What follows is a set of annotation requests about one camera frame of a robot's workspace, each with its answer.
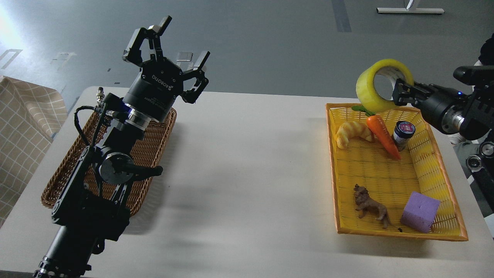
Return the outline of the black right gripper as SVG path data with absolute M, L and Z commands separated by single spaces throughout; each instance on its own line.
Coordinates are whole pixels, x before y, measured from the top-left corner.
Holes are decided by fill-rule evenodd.
M 398 78 L 394 84 L 392 100 L 396 106 L 420 109 L 423 119 L 443 134 L 455 134 L 464 121 L 463 109 L 469 95 L 459 90 L 434 84 L 409 84 Z

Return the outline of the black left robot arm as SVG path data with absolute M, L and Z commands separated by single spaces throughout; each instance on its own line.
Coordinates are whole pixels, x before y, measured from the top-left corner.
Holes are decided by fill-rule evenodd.
M 140 72 L 124 97 L 99 88 L 94 106 L 74 112 L 84 148 L 52 208 L 52 222 L 60 228 L 34 278 L 79 278 L 90 271 L 91 255 L 102 253 L 105 241 L 117 241 L 129 225 L 133 184 L 162 174 L 161 166 L 137 165 L 131 150 L 150 122 L 165 120 L 178 96 L 195 103 L 209 82 L 203 70 L 209 51 L 186 71 L 163 55 L 160 38 L 171 20 L 166 16 L 134 31 L 122 59 Z

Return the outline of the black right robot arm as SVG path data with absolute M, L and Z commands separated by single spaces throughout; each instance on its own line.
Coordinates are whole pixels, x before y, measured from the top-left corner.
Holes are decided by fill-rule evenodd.
M 480 192 L 493 208 L 493 38 L 480 48 L 479 65 L 460 66 L 453 76 L 472 86 L 469 95 L 435 84 L 412 83 L 397 79 L 393 102 L 397 106 L 411 104 L 422 118 L 443 134 L 460 134 L 467 141 L 484 137 L 480 144 L 470 144 L 464 155 L 466 169 L 476 181 Z

